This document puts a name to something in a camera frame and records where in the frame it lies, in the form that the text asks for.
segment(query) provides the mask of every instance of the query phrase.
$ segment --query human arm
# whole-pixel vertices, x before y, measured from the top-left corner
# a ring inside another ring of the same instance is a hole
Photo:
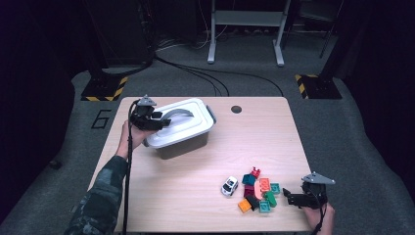
[[[132,149],[155,131],[142,131],[131,127]],[[65,234],[113,233],[122,200],[122,181],[127,172],[128,121],[122,127],[115,155],[98,173],[93,187],[86,193],[76,209]]]
[[[302,210],[307,217],[308,224],[312,229],[314,229],[321,219],[320,209],[314,210],[311,208],[303,207]],[[325,211],[325,215],[323,218],[323,224],[317,235],[331,235],[335,225],[335,209],[329,203],[327,203],[323,205],[322,210],[323,212]]]

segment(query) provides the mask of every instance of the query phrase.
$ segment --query sleeve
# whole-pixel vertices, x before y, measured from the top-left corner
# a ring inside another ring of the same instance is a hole
[[[122,201],[127,162],[113,156],[79,203],[65,234],[113,234]]]

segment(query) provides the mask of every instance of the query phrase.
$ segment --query pink block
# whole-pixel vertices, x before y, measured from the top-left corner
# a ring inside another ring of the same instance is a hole
[[[259,181],[256,181],[254,184],[254,190],[255,190],[255,197],[258,200],[262,200],[262,192],[260,191],[260,184]]]

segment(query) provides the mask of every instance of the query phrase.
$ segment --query hand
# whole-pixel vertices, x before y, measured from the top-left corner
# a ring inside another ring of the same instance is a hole
[[[305,213],[305,216],[307,217],[308,224],[312,229],[315,228],[315,226],[320,222],[321,214],[320,209],[311,209],[311,208],[302,208],[302,210]],[[326,214],[323,218],[323,225],[321,226],[320,231],[317,233],[317,235],[331,235],[333,233],[333,228],[335,225],[335,209],[327,203],[326,205],[323,205],[322,210],[326,210]]]
[[[121,137],[119,138],[118,149],[115,154],[123,157],[127,160],[128,158],[128,120],[122,125]],[[132,149],[136,149],[143,142],[147,136],[156,133],[156,130],[140,130],[135,125],[131,126],[131,137],[132,137]]]

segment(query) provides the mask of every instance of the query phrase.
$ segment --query wooden table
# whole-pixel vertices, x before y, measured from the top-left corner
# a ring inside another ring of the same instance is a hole
[[[185,97],[151,97],[162,107]],[[121,126],[134,100],[124,98],[98,162],[96,174],[115,153]],[[288,205],[282,188],[301,193],[301,178],[310,173],[290,107],[278,97],[201,97],[217,123],[207,145],[185,155],[161,159],[156,150],[133,152],[128,231],[134,232],[271,232],[310,230],[302,210]],[[242,111],[234,114],[233,106]],[[259,177],[279,183],[281,194],[270,213],[242,213],[244,174],[253,166]],[[233,175],[240,186],[231,198],[220,192]],[[122,230],[123,205],[115,231]]]

